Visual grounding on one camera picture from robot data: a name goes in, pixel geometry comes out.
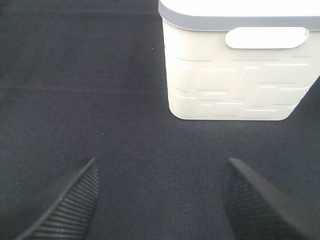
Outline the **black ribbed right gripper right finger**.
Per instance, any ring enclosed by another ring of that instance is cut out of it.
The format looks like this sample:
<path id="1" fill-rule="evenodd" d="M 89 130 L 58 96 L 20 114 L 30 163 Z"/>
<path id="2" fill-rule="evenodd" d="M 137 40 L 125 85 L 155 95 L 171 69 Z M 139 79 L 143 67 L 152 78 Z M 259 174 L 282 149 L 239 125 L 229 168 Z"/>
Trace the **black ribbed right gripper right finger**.
<path id="1" fill-rule="evenodd" d="M 237 240 L 318 240 L 320 215 L 237 158 L 223 175 L 223 207 Z"/>

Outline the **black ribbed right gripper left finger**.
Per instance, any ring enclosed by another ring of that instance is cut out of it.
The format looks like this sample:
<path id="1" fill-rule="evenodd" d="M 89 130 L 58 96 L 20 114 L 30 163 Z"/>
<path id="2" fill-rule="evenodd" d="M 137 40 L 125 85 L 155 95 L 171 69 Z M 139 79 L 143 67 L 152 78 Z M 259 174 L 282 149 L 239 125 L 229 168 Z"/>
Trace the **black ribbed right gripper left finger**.
<path id="1" fill-rule="evenodd" d="M 99 201 L 100 181 L 96 159 L 55 182 L 25 208 L 26 226 L 17 240 L 84 240 Z"/>

